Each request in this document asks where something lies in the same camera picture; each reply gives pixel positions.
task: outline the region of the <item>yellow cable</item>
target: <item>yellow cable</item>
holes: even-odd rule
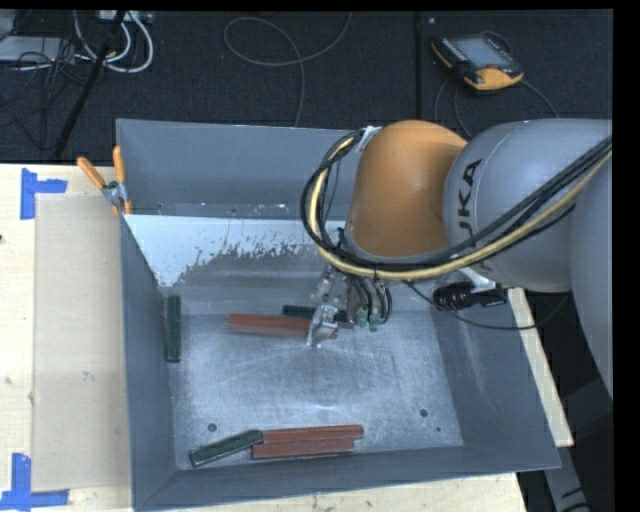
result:
[[[389,279],[389,280],[402,280],[402,281],[411,281],[415,279],[428,279],[432,277],[436,277],[438,275],[453,272],[454,270],[458,270],[459,268],[467,267],[477,263],[478,261],[485,259],[488,256],[500,251],[501,249],[508,247],[512,243],[526,236],[529,232],[531,232],[538,224],[543,222],[544,220],[551,217],[554,213],[559,211],[568,205],[571,201],[573,201],[578,194],[582,191],[582,189],[586,186],[587,182],[591,179],[591,177],[600,169],[600,167],[604,164],[604,162],[609,159],[611,156],[611,151],[609,151],[594,168],[589,171],[584,178],[582,178],[573,188],[571,188],[565,195],[563,195],[560,199],[558,199],[548,210],[545,210],[538,216],[534,217],[530,221],[526,222],[518,229],[509,233],[508,235],[495,240],[494,242],[478,249],[472,253],[467,254],[461,258],[456,259],[455,261],[451,261],[449,263],[444,263],[442,265],[438,265],[437,267],[431,267],[426,269],[419,270],[409,270],[409,271],[389,271],[389,270],[375,270],[368,267],[359,267],[357,265],[353,265],[351,263],[346,263],[336,257],[334,254],[331,254],[329,251],[320,247],[316,243],[316,248],[320,255],[327,260],[331,265],[336,267],[339,270],[342,270],[349,274],[354,274],[362,277],[372,277],[372,278],[380,278],[380,279]],[[320,195],[320,191],[322,189],[322,184],[327,177],[327,173],[329,169],[325,169],[318,176],[316,183],[313,188],[313,192],[311,194],[310,204],[309,204],[309,224],[311,225],[311,229],[313,230],[316,236],[319,236],[318,227],[316,222],[316,208],[318,205],[318,197]]]

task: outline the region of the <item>blue tape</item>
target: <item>blue tape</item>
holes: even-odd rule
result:
[[[11,490],[3,491],[0,495],[0,510],[30,512],[32,507],[55,507],[68,503],[69,489],[31,492],[31,458],[14,453],[11,463]]]
[[[22,168],[22,197],[20,198],[20,219],[33,219],[36,216],[36,194],[64,194],[67,182],[49,179],[38,181],[38,175]]]

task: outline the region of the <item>orange device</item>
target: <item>orange device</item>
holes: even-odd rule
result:
[[[431,41],[431,49],[477,92],[504,89],[524,76],[520,63],[495,38],[484,33],[436,38]]]

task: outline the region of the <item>power strip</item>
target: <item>power strip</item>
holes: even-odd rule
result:
[[[116,17],[115,9],[98,9],[96,10],[96,18],[100,21],[113,21]],[[133,23],[133,18],[139,19],[142,23],[147,25],[151,25],[155,18],[156,14],[154,11],[129,11],[129,13],[124,17],[125,22]]]

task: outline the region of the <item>gray metal bin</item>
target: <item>gray metal bin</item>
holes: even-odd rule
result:
[[[375,333],[341,330],[312,348],[229,332],[230,313],[308,305],[324,260],[300,222],[300,196],[346,133],[117,121],[134,207],[121,248],[137,510],[559,467],[518,331],[460,322],[397,284],[394,313]],[[334,226],[357,161],[353,151],[342,162]],[[182,300],[180,362],[165,357],[170,295]],[[516,325],[506,305],[461,314]],[[191,449],[249,429],[346,423],[365,429],[349,455],[240,452],[197,469],[189,460]]]

